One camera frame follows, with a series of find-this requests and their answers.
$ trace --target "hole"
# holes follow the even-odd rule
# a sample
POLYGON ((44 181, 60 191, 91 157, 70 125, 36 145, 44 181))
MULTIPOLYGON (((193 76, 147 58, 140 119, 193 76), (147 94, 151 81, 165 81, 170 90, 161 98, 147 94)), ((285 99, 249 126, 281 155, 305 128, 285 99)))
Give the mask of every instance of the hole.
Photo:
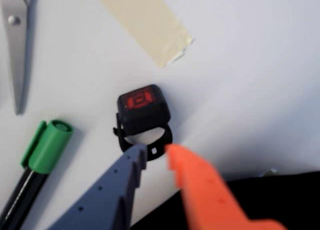
POLYGON ((157 149, 154 147, 154 148, 152 148, 151 149, 151 153, 153 154, 153 155, 155 155, 156 153, 157 153, 157 149))
POLYGON ((164 133, 165 130, 163 128, 157 127, 134 136, 125 137, 125 140, 131 144, 144 143, 149 145, 162 137, 164 133))
POLYGON ((21 23, 21 20, 18 16, 9 16, 8 23, 11 26, 18 26, 21 23))
POLYGON ((219 198, 219 200, 218 200, 218 202, 219 202, 220 204, 224 204, 224 203, 226 203, 226 201, 227 201, 227 200, 225 200, 224 198, 219 198))

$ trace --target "green marker cap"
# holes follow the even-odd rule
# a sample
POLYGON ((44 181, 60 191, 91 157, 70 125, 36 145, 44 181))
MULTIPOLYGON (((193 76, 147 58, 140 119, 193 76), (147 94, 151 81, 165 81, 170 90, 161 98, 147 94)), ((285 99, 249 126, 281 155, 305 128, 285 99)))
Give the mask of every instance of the green marker cap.
POLYGON ((72 127, 63 121, 53 120, 48 125, 42 121, 23 155, 22 167, 40 174, 51 173, 72 134, 72 127))

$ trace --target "black ring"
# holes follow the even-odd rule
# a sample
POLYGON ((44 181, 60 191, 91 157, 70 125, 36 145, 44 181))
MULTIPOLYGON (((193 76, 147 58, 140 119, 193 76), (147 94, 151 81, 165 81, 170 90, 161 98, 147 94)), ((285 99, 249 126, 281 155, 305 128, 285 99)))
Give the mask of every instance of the black ring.
MULTIPOLYGON (((121 150, 125 152, 128 150, 128 148, 132 147, 133 144, 127 142, 125 140, 126 135, 125 131, 121 129, 121 123, 119 121, 118 114, 116 115, 116 121, 117 121, 117 128, 113 129, 113 132, 116 136, 118 136, 119 144, 121 147, 121 150)), ((162 126, 159 126, 164 129, 164 134, 155 142, 149 144, 148 147, 148 161, 157 159, 158 157, 162 156, 165 153, 165 145, 172 143, 173 137, 170 127, 165 124, 162 126)))

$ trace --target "black fabric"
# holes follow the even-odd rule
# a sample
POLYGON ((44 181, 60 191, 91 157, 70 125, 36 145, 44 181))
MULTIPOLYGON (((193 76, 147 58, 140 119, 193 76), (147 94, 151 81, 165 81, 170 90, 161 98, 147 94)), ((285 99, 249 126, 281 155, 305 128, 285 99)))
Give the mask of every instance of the black fabric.
MULTIPOLYGON (((228 185, 250 219, 276 219, 289 230, 320 229, 320 172, 250 178, 228 185)), ((188 229, 180 192, 131 230, 188 229)))

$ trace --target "marker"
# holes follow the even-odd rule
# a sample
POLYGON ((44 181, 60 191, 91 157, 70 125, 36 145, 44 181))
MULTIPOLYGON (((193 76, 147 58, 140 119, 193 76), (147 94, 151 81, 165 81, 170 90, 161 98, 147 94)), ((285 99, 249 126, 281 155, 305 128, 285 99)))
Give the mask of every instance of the marker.
POLYGON ((21 160, 25 169, 0 216, 0 230, 18 230, 73 133, 60 120, 42 121, 21 160))

